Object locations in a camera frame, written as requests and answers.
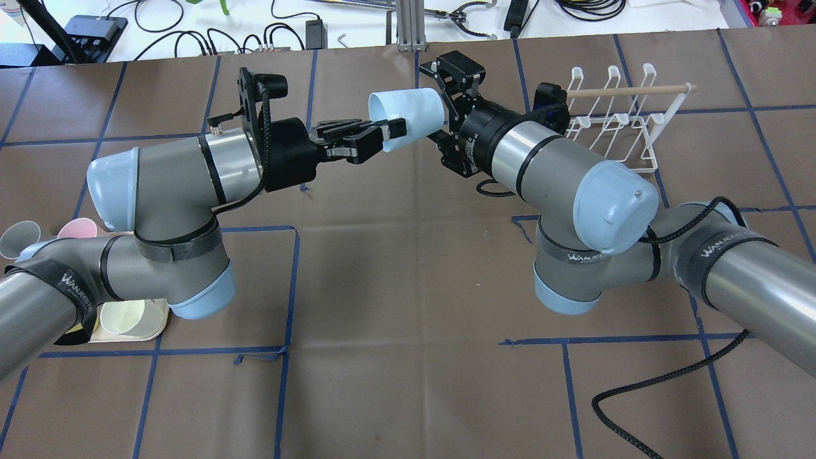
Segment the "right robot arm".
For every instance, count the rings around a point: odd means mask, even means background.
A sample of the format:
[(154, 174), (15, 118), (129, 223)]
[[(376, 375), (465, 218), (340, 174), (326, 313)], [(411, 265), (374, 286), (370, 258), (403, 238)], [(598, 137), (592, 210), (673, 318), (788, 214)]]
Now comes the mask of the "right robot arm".
[(768, 346), (814, 373), (814, 265), (753, 232), (726, 198), (660, 208), (623, 163), (568, 139), (568, 93), (543, 82), (516, 113), (479, 93), (486, 70), (453, 50), (421, 64), (448, 108), (431, 134), (446, 168), (483, 171), (540, 211), (534, 290), (561, 314), (583, 314), (606, 290), (676, 279)]

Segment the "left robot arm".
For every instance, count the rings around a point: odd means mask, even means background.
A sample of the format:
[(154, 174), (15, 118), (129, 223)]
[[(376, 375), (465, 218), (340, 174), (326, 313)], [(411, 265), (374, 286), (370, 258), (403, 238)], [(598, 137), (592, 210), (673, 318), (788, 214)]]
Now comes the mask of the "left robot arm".
[(274, 121), (282, 75), (239, 70), (242, 127), (93, 160), (87, 185), (110, 235), (24, 248), (2, 275), (2, 377), (49, 345), (90, 340), (99, 306), (164, 299), (178, 317), (213, 316), (236, 293), (219, 215), (257, 195), (314, 180), (321, 163), (361, 164), (405, 138), (396, 114), (370, 121)]

